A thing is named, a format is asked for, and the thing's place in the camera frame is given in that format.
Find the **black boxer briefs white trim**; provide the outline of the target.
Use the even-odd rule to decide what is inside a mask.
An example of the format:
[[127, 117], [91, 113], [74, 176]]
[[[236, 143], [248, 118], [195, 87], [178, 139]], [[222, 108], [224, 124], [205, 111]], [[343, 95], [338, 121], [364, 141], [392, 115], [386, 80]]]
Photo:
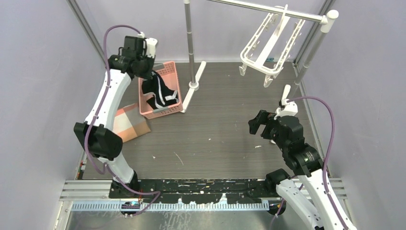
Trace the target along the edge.
[[154, 70], [151, 71], [150, 79], [143, 80], [141, 90], [143, 95], [152, 96], [147, 99], [147, 103], [154, 110], [177, 104], [180, 101], [178, 91], [170, 89]]

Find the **white clip hanger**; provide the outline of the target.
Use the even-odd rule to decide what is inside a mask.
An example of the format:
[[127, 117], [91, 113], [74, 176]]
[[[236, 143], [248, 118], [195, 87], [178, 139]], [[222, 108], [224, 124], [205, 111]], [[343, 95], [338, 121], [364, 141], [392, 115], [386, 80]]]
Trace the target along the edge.
[[265, 75], [263, 87], [267, 88], [283, 70], [283, 65], [290, 58], [291, 50], [297, 38], [302, 35], [305, 19], [294, 23], [289, 37], [283, 37], [288, 31], [288, 23], [292, 16], [287, 15], [288, 5], [276, 6], [282, 13], [268, 13], [249, 42], [240, 53], [242, 65], [239, 67], [241, 76], [246, 74], [247, 68], [252, 68]]

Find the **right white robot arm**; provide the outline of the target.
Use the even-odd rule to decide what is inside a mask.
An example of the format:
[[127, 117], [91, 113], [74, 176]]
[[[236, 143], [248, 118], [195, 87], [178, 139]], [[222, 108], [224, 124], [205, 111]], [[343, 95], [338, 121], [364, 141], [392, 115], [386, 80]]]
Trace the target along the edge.
[[294, 172], [310, 198], [295, 185], [283, 169], [266, 175], [266, 191], [270, 196], [280, 196], [301, 218], [306, 230], [355, 230], [332, 189], [323, 161], [317, 150], [306, 143], [303, 126], [295, 116], [278, 117], [275, 113], [260, 110], [248, 122], [250, 134], [255, 135], [261, 125], [264, 139], [272, 140], [282, 152], [286, 165]]

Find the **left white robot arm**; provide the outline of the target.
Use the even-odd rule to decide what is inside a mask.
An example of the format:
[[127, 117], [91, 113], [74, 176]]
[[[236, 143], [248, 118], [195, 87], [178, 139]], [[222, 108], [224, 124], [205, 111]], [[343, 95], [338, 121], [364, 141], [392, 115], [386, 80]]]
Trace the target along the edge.
[[113, 132], [118, 106], [136, 78], [151, 79], [158, 40], [144, 35], [126, 36], [119, 53], [107, 58], [105, 78], [96, 102], [85, 121], [74, 125], [74, 133], [89, 160], [103, 164], [100, 174], [109, 172], [114, 190], [128, 198], [138, 195], [140, 186], [136, 172], [125, 160], [123, 140]]

